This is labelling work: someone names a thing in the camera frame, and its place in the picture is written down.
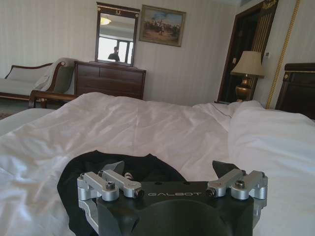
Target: silver clamp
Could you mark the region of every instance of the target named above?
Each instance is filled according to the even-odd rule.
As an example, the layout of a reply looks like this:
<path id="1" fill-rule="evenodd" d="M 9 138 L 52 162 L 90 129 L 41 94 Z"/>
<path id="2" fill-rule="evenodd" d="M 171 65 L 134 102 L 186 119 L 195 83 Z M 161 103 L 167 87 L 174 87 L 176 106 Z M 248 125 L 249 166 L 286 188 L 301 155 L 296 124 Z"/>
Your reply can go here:
<path id="1" fill-rule="evenodd" d="M 268 177 L 263 172 L 252 171 L 246 175 L 244 171 L 233 169 L 218 180 L 208 182 L 206 193 L 212 198 L 225 196 L 231 188 L 231 196 L 238 200 L 254 199 L 253 228 L 260 219 L 261 210 L 267 206 Z"/>
<path id="2" fill-rule="evenodd" d="M 131 181 L 112 171 L 100 171 L 81 174 L 77 178 L 79 207 L 85 211 L 89 224 L 98 233 L 97 207 L 92 198 L 102 197 L 104 201 L 114 201 L 119 198 L 119 189 L 129 198 L 141 198 L 144 191 L 141 183 Z"/>

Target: wooden door frame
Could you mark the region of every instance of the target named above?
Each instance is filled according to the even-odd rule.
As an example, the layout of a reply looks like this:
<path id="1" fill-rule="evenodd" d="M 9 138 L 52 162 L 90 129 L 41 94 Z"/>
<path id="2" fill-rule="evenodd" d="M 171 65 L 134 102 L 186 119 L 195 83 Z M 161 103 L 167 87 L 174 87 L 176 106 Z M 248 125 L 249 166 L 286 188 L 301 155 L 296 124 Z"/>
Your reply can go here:
<path id="1" fill-rule="evenodd" d="M 223 75 L 222 75 L 222 80 L 221 80 L 221 85 L 220 85 L 220 90 L 219 90 L 217 102 L 219 102 L 220 98 L 222 97 L 223 87 L 224 87 L 224 84 L 225 84 L 225 77 L 226 77 L 227 68 L 228 68 L 228 62 L 229 62 L 229 59 L 230 59 L 230 56 L 231 56 L 231 51 L 232 51 L 232 45 L 233 45 L 233 42 L 234 42 L 234 38 L 236 36 L 237 23 L 240 20 L 240 18 L 243 18 L 245 16 L 251 15 L 254 12 L 256 12 L 257 10 L 262 9 L 263 3 L 264 3 L 264 1 L 262 0 L 262 2 L 258 3 L 257 5 L 252 6 L 251 8 L 249 8 L 249 9 L 247 9 L 247 10 L 245 10 L 245 11 L 243 11 L 243 12 L 241 12 L 241 13 L 239 13 L 239 14 L 237 14 L 235 16 L 233 30 L 232 30 L 232 35 L 231 35 L 230 44 L 229 44 L 228 51 L 227 51 L 227 56 L 226 56 L 226 60 L 225 60 L 225 66 L 224 66 L 224 70 L 223 70 Z"/>

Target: wooden headboard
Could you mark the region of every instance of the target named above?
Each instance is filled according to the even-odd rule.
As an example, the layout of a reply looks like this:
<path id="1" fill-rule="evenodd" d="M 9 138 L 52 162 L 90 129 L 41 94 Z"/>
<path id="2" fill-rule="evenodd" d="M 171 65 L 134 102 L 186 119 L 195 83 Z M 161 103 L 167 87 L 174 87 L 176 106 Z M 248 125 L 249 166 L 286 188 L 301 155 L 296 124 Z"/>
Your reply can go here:
<path id="1" fill-rule="evenodd" d="M 315 63 L 286 64 L 276 109 L 315 119 Z"/>

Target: brass lamp base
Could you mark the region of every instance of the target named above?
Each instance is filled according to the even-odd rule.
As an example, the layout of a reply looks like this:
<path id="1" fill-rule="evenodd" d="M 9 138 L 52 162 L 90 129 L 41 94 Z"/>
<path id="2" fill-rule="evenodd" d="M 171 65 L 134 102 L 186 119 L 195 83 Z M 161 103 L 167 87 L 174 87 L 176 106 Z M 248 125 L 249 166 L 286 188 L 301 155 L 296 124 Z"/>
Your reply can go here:
<path id="1" fill-rule="evenodd" d="M 242 83 L 235 88 L 236 96 L 237 96 L 237 102 L 243 102 L 248 101 L 248 98 L 251 93 L 251 87 L 250 87 L 250 79 L 245 76 L 242 80 Z"/>

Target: logo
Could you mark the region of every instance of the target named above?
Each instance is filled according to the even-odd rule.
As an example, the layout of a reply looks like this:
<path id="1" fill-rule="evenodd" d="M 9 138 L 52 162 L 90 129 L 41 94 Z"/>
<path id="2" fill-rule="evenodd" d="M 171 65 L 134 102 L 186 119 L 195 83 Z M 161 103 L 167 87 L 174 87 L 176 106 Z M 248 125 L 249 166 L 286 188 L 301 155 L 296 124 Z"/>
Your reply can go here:
<path id="1" fill-rule="evenodd" d="M 168 197 L 175 197 L 175 196 L 199 196 L 202 193 L 148 193 L 148 196 L 155 197 L 155 196 L 168 196 Z"/>

